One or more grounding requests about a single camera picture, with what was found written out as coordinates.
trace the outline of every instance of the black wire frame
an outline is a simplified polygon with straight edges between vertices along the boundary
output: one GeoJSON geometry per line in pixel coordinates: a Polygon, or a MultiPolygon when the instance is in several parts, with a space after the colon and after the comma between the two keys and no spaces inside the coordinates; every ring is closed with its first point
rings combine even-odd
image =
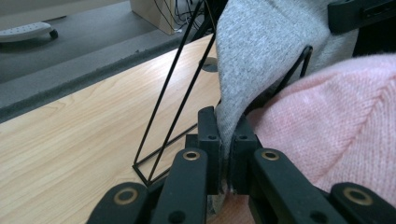
{"type": "Polygon", "coordinates": [[[155,172],[155,170],[156,170],[156,168],[157,168],[157,166],[158,166],[158,163],[160,162],[160,159],[161,159],[161,157],[162,157],[162,155],[163,155],[165,149],[166,149],[167,147],[171,146],[171,145],[172,145],[173,143],[175,143],[177,140],[179,140],[179,139],[182,138],[184,135],[186,135],[187,133],[191,132],[193,129],[195,129],[195,128],[197,127],[197,124],[195,123],[194,125],[190,126],[190,128],[188,128],[187,130],[185,130],[184,132],[178,134],[176,137],[174,137],[173,139],[169,140],[169,139],[170,139],[170,136],[171,136],[171,134],[172,134],[172,132],[173,132],[173,130],[175,129],[175,126],[176,126],[177,121],[178,121],[178,118],[179,118],[179,116],[180,116],[180,114],[181,114],[181,112],[182,112],[182,110],[183,110],[183,108],[184,108],[184,105],[187,103],[187,100],[188,100],[188,98],[189,98],[189,96],[190,96],[190,93],[191,93],[191,91],[192,91],[192,87],[194,86],[195,81],[196,81],[196,79],[198,78],[198,75],[200,74],[200,71],[201,71],[202,67],[204,66],[205,60],[206,60],[206,58],[207,58],[207,55],[209,54],[209,51],[211,50],[211,48],[212,48],[212,46],[213,46],[213,44],[214,44],[214,42],[215,42],[215,39],[216,39],[216,31],[214,31],[214,33],[213,33],[213,35],[212,35],[212,37],[211,37],[211,39],[210,39],[210,41],[209,41],[209,43],[208,43],[208,45],[207,45],[207,47],[206,47],[205,53],[204,53],[204,55],[203,55],[203,57],[202,57],[202,60],[201,60],[201,61],[199,62],[199,64],[198,64],[198,67],[197,67],[197,69],[196,69],[196,71],[195,71],[195,73],[194,73],[194,76],[192,77],[191,83],[190,83],[189,87],[187,88],[186,93],[185,93],[185,95],[184,95],[184,97],[183,97],[183,99],[182,99],[182,101],[181,101],[181,104],[180,104],[178,110],[177,110],[177,113],[176,113],[176,115],[175,115],[175,118],[174,118],[174,120],[172,121],[172,124],[171,124],[171,126],[170,126],[170,128],[169,128],[169,130],[168,130],[168,133],[167,133],[165,139],[163,140],[162,146],[159,147],[159,148],[157,148],[156,150],[154,150],[154,151],[151,152],[150,154],[148,154],[145,158],[139,160],[139,156],[140,156],[140,154],[141,154],[141,152],[142,152],[142,149],[143,149],[143,146],[144,146],[144,144],[145,144],[145,142],[146,142],[146,138],[147,138],[147,136],[148,136],[148,134],[149,134],[149,130],[150,130],[150,128],[151,128],[152,122],[154,121],[154,118],[155,118],[155,116],[156,116],[156,114],[157,114],[158,108],[160,107],[160,104],[161,104],[161,101],[162,101],[162,99],[163,99],[164,93],[165,93],[165,91],[166,91],[167,85],[168,85],[168,83],[169,83],[169,81],[170,81],[171,76],[173,75],[173,72],[174,72],[175,67],[176,67],[176,65],[177,65],[177,61],[178,61],[178,59],[179,59],[179,57],[180,57],[181,51],[183,50],[183,47],[184,47],[185,44],[186,44],[187,37],[189,36],[189,33],[190,33],[190,31],[191,31],[191,27],[192,27],[192,25],[193,25],[193,23],[194,23],[194,21],[195,21],[195,19],[196,19],[196,17],[197,17],[198,11],[199,11],[199,9],[200,9],[200,7],[201,7],[201,4],[202,4],[203,2],[204,2],[204,1],[199,1],[199,2],[198,2],[197,6],[196,6],[196,8],[195,8],[195,10],[194,10],[194,12],[193,12],[193,14],[192,14],[191,22],[189,23],[189,26],[187,27],[186,33],[183,35],[183,38],[182,38],[181,43],[180,43],[180,46],[179,46],[179,48],[178,48],[178,50],[177,50],[177,54],[176,54],[176,56],[175,56],[175,59],[173,60],[172,65],[171,65],[171,68],[169,69],[169,73],[168,73],[168,75],[167,75],[167,77],[166,77],[166,79],[165,79],[165,82],[163,83],[163,88],[162,88],[162,90],[161,90],[161,92],[160,92],[160,96],[158,97],[157,103],[156,103],[155,106],[154,106],[154,110],[153,110],[153,112],[152,112],[152,114],[151,114],[151,117],[150,117],[150,119],[149,119],[148,126],[147,126],[146,131],[145,131],[145,133],[144,133],[144,135],[143,135],[143,137],[142,137],[142,140],[141,140],[141,142],[140,142],[139,149],[137,150],[136,155],[135,155],[135,157],[134,157],[134,164],[133,164],[132,167],[134,168],[134,170],[136,171],[137,175],[140,177],[140,179],[143,181],[143,183],[144,183],[146,186],[150,186],[151,184],[153,184],[153,183],[156,182],[157,180],[159,180],[159,179],[161,179],[162,177],[164,177],[164,176],[169,172],[170,168],[166,169],[165,171],[163,171],[163,172],[160,173],[159,175],[153,177],[153,176],[154,176],[154,172],[155,172]],[[141,172],[141,170],[139,169],[139,167],[140,167],[144,162],[148,161],[149,159],[153,158],[153,157],[156,156],[156,155],[157,155],[157,158],[156,158],[156,160],[155,160],[155,162],[154,162],[154,165],[153,165],[152,168],[151,168],[151,171],[150,171],[150,173],[149,173],[149,176],[148,176],[148,177],[145,177],[145,175],[141,172]]]}

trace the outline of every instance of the wooden tabletop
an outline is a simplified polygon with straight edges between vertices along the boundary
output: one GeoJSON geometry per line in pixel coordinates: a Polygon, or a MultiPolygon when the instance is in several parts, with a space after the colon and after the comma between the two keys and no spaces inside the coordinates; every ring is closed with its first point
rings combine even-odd
{"type": "MultiPolygon", "coordinates": [[[[205,37],[183,50],[144,154],[163,142],[208,41],[205,37]]],[[[131,167],[134,155],[175,54],[0,124],[0,223],[84,223],[110,188],[140,182],[131,167]]],[[[202,71],[176,133],[196,122],[200,108],[218,100],[218,74],[202,71]]],[[[182,149],[183,143],[174,147],[182,149]]],[[[160,171],[175,151],[165,153],[160,171]]]]}

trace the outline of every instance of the carpeted floor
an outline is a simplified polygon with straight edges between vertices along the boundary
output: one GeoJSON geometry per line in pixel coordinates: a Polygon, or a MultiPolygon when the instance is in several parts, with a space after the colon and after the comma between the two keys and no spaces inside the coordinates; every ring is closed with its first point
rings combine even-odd
{"type": "Polygon", "coordinates": [[[129,1],[47,23],[58,39],[43,35],[0,48],[0,122],[176,49],[184,35],[163,33],[129,1]]]}

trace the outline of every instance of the white object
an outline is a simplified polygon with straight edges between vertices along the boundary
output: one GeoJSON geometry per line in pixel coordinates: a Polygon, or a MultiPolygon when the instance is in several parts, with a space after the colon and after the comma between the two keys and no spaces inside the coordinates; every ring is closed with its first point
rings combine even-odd
{"type": "Polygon", "coordinates": [[[47,33],[49,33],[52,38],[58,37],[57,31],[48,23],[36,22],[0,31],[0,43],[32,39],[47,33]]]}

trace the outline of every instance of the gray cloth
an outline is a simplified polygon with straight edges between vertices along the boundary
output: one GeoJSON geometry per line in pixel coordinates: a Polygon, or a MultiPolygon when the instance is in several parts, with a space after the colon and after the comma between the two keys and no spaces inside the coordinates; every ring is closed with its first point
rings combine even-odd
{"type": "Polygon", "coordinates": [[[286,75],[305,46],[314,49],[307,74],[351,57],[358,31],[330,33],[330,2],[229,0],[217,27],[221,104],[216,114],[226,161],[244,110],[286,75]]]}

